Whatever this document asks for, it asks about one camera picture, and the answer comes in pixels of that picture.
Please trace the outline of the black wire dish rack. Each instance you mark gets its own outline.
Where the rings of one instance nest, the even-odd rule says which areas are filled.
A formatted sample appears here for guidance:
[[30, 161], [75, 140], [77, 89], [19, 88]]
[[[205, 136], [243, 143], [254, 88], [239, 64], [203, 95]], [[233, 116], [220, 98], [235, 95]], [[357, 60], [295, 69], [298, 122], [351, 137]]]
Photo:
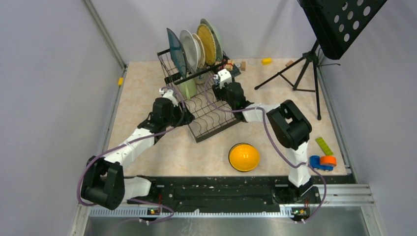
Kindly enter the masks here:
[[[170, 50], [166, 49], [158, 52], [157, 56], [165, 75], [165, 84], [180, 91], [180, 83], [184, 82], [185, 79], [171, 60]], [[189, 99], [185, 98], [186, 106], [194, 116], [188, 127], [197, 143], [239, 123], [239, 120], [233, 114], [217, 110], [210, 105], [210, 103], [213, 103], [223, 110], [231, 109], [227, 102], [217, 100], [212, 85], [213, 81], [209, 81], [207, 90], [204, 90], [203, 84], [197, 84], [196, 95]]]

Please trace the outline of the green white mug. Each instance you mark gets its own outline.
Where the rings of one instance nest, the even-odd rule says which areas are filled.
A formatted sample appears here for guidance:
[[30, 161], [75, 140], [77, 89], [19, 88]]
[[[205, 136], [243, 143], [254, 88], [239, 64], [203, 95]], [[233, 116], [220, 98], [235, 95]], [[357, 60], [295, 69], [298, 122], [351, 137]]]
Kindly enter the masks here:
[[179, 84], [179, 89], [185, 100], [191, 99], [191, 97], [197, 94], [196, 83], [194, 79], [190, 79]]

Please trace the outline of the light green flower plate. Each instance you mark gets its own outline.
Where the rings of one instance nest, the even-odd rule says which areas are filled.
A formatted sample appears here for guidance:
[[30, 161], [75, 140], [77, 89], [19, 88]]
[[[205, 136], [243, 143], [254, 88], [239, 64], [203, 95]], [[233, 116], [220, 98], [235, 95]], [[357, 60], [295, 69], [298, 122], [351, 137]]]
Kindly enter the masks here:
[[214, 38], [214, 42], [216, 45], [216, 60], [219, 62], [223, 61], [223, 45], [222, 45], [222, 39], [221, 36], [217, 30], [217, 28], [214, 26], [214, 24], [210, 23], [207, 19], [202, 18], [200, 20], [201, 24], [205, 24], [208, 26], [208, 28], [211, 30], [211, 33]]

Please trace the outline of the cream floral plate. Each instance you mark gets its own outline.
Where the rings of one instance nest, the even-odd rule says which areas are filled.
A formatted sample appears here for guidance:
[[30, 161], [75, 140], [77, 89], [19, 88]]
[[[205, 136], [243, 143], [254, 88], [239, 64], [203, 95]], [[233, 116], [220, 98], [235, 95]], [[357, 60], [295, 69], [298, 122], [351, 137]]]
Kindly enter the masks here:
[[198, 48], [199, 48], [199, 60], [198, 60], [197, 68], [200, 69], [205, 64], [205, 49], [204, 49], [204, 46], [202, 44], [202, 41], [201, 41], [200, 37], [196, 33], [193, 33], [192, 34], [192, 37], [193, 37], [193, 39], [198, 44]]

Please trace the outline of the yellow bamboo pattern plate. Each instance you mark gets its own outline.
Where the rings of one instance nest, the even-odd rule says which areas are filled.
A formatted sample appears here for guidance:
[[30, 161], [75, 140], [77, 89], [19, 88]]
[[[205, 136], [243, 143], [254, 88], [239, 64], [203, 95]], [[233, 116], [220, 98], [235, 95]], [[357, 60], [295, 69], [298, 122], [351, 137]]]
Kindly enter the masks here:
[[207, 65], [215, 64], [216, 44], [213, 33], [206, 24], [199, 24], [197, 28], [197, 35], [199, 36], [205, 50], [205, 63]]

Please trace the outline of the white plate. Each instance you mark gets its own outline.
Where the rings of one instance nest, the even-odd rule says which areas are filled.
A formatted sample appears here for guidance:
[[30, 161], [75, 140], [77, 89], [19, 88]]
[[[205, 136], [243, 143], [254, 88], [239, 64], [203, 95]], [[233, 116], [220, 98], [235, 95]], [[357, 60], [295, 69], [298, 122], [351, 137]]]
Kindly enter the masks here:
[[180, 32], [179, 39], [186, 55], [189, 71], [195, 73], [201, 56], [200, 47], [192, 33], [186, 29]]

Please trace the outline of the yellow bowl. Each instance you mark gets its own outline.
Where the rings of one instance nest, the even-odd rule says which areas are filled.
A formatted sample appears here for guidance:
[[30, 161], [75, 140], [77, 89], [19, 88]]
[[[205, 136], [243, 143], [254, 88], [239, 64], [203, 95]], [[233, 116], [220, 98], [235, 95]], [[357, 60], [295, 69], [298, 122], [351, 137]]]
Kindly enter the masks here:
[[254, 170], [260, 163], [258, 150], [248, 143], [238, 143], [228, 153], [230, 165], [239, 172]]

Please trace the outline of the dark teal square plate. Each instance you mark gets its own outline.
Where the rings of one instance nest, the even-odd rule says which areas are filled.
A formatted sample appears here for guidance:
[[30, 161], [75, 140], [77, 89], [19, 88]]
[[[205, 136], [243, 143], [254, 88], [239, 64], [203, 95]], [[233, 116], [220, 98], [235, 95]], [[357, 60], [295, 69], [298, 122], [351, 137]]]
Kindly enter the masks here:
[[180, 75], [185, 78], [187, 74], [187, 59], [184, 53], [183, 45], [176, 34], [170, 29], [166, 28], [171, 60], [179, 71]]

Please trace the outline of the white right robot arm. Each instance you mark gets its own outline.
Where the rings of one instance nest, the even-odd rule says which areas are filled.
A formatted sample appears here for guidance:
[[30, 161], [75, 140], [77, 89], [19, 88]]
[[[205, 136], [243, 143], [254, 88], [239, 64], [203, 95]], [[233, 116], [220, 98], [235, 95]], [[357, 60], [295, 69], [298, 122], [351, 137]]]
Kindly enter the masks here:
[[289, 198], [301, 203], [308, 197], [311, 175], [308, 167], [307, 147], [312, 126], [292, 100], [278, 105], [256, 104], [246, 100], [243, 88], [238, 82], [220, 83], [218, 79], [212, 86], [217, 100], [226, 102], [227, 110], [237, 120], [243, 122], [262, 122], [264, 129], [271, 126], [276, 139], [287, 151], [284, 155], [275, 144], [270, 133], [267, 137], [276, 152], [290, 166], [288, 189]]

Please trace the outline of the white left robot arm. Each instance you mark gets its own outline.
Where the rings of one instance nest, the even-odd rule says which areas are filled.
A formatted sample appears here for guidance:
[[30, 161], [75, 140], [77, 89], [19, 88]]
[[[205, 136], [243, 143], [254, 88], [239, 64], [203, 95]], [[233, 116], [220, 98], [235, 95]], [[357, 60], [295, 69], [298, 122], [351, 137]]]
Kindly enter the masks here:
[[140, 197], [145, 203], [154, 202], [158, 191], [151, 181], [144, 177], [125, 178], [124, 169], [167, 132], [190, 124], [194, 118], [182, 103], [164, 97], [155, 99], [147, 118], [123, 143], [88, 160], [77, 186], [79, 202], [110, 210], [135, 197]]

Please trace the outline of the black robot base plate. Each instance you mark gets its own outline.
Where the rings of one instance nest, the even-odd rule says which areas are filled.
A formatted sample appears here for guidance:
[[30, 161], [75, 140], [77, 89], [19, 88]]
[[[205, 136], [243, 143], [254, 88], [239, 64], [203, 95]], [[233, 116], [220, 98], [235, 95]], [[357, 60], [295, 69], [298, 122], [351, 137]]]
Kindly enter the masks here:
[[188, 213], [279, 213], [285, 205], [294, 205], [295, 211], [310, 208], [322, 200], [317, 187], [301, 193], [290, 186], [287, 177], [150, 177], [151, 189], [147, 196], [129, 197], [162, 204], [174, 212]]

